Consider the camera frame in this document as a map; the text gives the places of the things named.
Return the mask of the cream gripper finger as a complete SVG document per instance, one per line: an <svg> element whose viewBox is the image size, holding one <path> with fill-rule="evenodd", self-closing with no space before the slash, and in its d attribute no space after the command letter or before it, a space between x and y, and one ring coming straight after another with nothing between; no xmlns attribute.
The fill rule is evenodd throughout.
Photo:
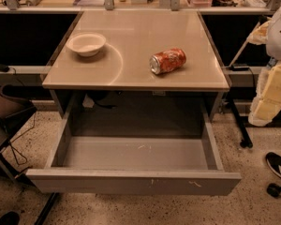
<svg viewBox="0 0 281 225"><path fill-rule="evenodd" d="M257 127L271 123L281 111L281 61L274 67L264 67L258 78L248 122Z"/></svg>
<svg viewBox="0 0 281 225"><path fill-rule="evenodd" d="M269 21L259 22L253 31L249 34L247 41L254 45L266 44L268 41Z"/></svg>

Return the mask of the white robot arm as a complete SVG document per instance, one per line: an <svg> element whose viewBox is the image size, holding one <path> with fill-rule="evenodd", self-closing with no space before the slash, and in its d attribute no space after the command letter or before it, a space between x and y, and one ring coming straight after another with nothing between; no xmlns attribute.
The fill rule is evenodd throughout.
<svg viewBox="0 0 281 225"><path fill-rule="evenodd" d="M257 127L271 123L281 111L281 7L272 18L249 35L249 42L266 45L271 57L258 77L248 122Z"/></svg>

